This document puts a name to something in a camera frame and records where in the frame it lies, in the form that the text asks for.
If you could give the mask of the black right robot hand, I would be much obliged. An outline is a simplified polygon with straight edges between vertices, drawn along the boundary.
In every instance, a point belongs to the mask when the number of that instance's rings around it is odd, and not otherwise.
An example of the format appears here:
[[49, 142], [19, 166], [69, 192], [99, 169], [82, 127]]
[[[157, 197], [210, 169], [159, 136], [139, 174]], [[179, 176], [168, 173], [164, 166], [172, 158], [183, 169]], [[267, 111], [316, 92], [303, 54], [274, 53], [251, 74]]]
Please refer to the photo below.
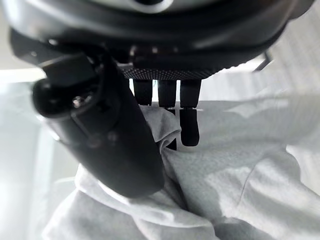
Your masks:
[[180, 101], [181, 140], [200, 135], [202, 80], [264, 53], [311, 0], [4, 0], [9, 42], [45, 77], [32, 103], [100, 182], [128, 198], [164, 187], [160, 151], [142, 114]]

